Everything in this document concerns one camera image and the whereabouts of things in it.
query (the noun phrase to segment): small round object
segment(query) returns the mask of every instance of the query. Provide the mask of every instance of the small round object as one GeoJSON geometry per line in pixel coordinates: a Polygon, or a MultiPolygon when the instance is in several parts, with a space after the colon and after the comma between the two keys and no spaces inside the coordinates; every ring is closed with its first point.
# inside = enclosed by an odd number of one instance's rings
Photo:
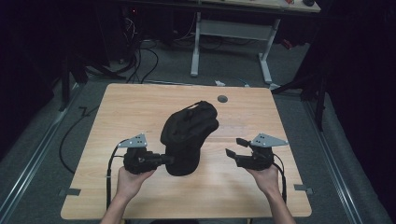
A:
{"type": "Polygon", "coordinates": [[[315,4],[315,1],[314,0],[303,0],[303,3],[308,7],[312,7],[315,4]]]}
{"type": "Polygon", "coordinates": [[[225,96],[225,95],[220,95],[220,96],[218,96],[218,101],[219,101],[220,103],[227,103],[228,98],[227,98],[227,96],[225,96]]]}

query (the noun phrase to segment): gray carpet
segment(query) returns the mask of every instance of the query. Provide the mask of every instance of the gray carpet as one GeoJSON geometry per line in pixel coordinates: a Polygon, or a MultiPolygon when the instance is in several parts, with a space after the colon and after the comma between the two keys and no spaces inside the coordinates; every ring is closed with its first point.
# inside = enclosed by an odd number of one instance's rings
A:
{"type": "MultiPolygon", "coordinates": [[[[146,47],[152,46],[152,42],[145,45],[146,47]]],[[[216,49],[203,49],[201,51],[200,74],[198,77],[190,77],[192,46],[174,45],[173,47],[167,47],[159,44],[152,49],[159,56],[158,66],[147,77],[146,81],[156,80],[212,86],[215,85],[215,80],[219,80],[226,86],[244,86],[248,83],[252,87],[267,88],[268,85],[263,82],[262,71],[256,54],[261,45],[260,42],[242,47],[222,44],[217,48],[216,43],[203,43],[205,48],[216,47],[216,49]]],[[[282,46],[273,45],[268,64],[275,84],[282,85],[292,81],[308,48],[309,46],[305,45],[287,50],[282,46]]],[[[139,78],[142,78],[155,63],[154,54],[142,50],[142,64],[137,73],[139,78]]],[[[119,66],[114,64],[112,68],[116,69],[119,66]]],[[[81,119],[82,109],[80,107],[84,106],[91,110],[98,106],[106,85],[114,82],[122,81],[90,76],[89,82],[82,88],[76,101],[70,105],[59,130],[49,143],[48,152],[21,200],[17,203],[8,221],[9,223],[98,222],[98,220],[63,220],[60,217],[64,196],[60,196],[59,193],[61,189],[67,189],[70,186],[73,176],[60,162],[59,147],[69,129],[76,121],[81,119]]],[[[0,202],[6,200],[8,193],[21,175],[21,171],[34,154],[45,131],[59,114],[58,109],[61,104],[59,85],[54,92],[55,97],[52,101],[36,114],[19,141],[0,163],[0,179],[2,180],[0,202]]],[[[332,176],[326,166],[325,157],[321,150],[322,144],[307,111],[311,103],[301,102],[298,92],[298,90],[293,90],[275,95],[276,106],[290,140],[299,172],[304,184],[313,190],[312,194],[308,194],[313,210],[312,215],[297,218],[297,222],[349,223],[346,210],[340,201],[332,176]]],[[[82,119],[64,139],[64,161],[71,169],[77,167],[94,121],[95,112],[82,119]]],[[[329,98],[326,100],[323,125],[323,135],[327,139],[340,172],[345,178],[354,202],[360,211],[362,222],[391,223],[384,208],[378,202],[370,182],[353,155],[353,151],[332,110],[329,98]]],[[[272,220],[271,218],[258,218],[254,219],[253,223],[272,223],[272,220]]]]}

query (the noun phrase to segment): forearm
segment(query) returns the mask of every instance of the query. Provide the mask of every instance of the forearm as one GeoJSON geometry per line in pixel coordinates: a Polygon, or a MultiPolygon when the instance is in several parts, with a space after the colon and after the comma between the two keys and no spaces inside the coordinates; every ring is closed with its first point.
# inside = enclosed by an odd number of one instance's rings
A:
{"type": "Polygon", "coordinates": [[[113,201],[111,201],[110,206],[107,208],[101,224],[120,224],[127,204],[127,200],[116,195],[113,201]]]}
{"type": "Polygon", "coordinates": [[[280,192],[266,194],[268,203],[271,207],[274,222],[276,224],[295,224],[295,220],[291,215],[289,208],[280,195],[280,192]]]}

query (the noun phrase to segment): desk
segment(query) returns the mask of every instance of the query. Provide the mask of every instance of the desk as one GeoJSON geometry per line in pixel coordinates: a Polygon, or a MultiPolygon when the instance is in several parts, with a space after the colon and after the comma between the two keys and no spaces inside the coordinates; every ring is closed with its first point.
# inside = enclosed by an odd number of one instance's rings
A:
{"type": "MultiPolygon", "coordinates": [[[[164,166],[143,185],[126,208],[124,218],[270,217],[271,211],[253,177],[225,154],[225,148],[250,155],[235,143],[266,133],[287,140],[272,93],[264,88],[110,84],[98,110],[62,209],[65,219],[99,219],[106,211],[106,169],[113,148],[123,139],[144,133],[148,150],[164,153],[163,125],[178,110],[205,100],[218,110],[219,128],[201,148],[198,168],[191,175],[172,176],[164,166]],[[218,96],[228,97],[227,103],[218,96]]],[[[307,217],[311,207],[290,146],[274,147],[285,164],[288,206],[295,217],[307,217]]],[[[119,148],[118,155],[125,154],[119,148]]],[[[112,196],[122,159],[112,165],[112,196]]]]}
{"type": "MultiPolygon", "coordinates": [[[[240,7],[260,7],[277,10],[299,11],[299,12],[320,12],[320,7],[315,3],[312,7],[304,5],[302,0],[296,0],[293,4],[288,4],[285,0],[202,0],[205,3],[216,3],[234,5],[240,7]]],[[[274,42],[276,31],[280,19],[275,19],[271,25],[246,24],[229,21],[202,20],[201,13],[197,13],[195,26],[195,45],[192,54],[191,76],[197,77],[199,70],[199,43],[201,35],[218,35],[235,38],[245,38],[266,41],[263,52],[259,54],[262,75],[267,84],[272,83],[271,74],[268,68],[267,57],[274,42]]]]}

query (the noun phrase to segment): dark background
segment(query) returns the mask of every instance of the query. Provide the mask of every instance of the dark background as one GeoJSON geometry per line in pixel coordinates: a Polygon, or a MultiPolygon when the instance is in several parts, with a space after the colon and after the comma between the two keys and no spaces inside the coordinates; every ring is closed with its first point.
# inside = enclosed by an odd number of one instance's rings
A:
{"type": "MultiPolygon", "coordinates": [[[[396,114],[393,103],[396,76],[396,4],[383,1],[318,1],[322,15],[347,15],[342,24],[283,20],[276,42],[310,43],[311,49],[296,79],[327,64],[330,94],[358,160],[389,215],[396,220],[395,170],[396,114]]],[[[18,139],[35,113],[53,97],[62,73],[67,46],[80,49],[97,63],[125,57],[117,7],[55,5],[50,1],[5,1],[0,11],[1,158],[18,139]],[[73,12],[66,18],[63,13],[73,12]]],[[[190,28],[192,12],[142,10],[139,23],[146,35],[169,45],[190,28]]],[[[315,81],[302,88],[316,88],[315,81]]]]}

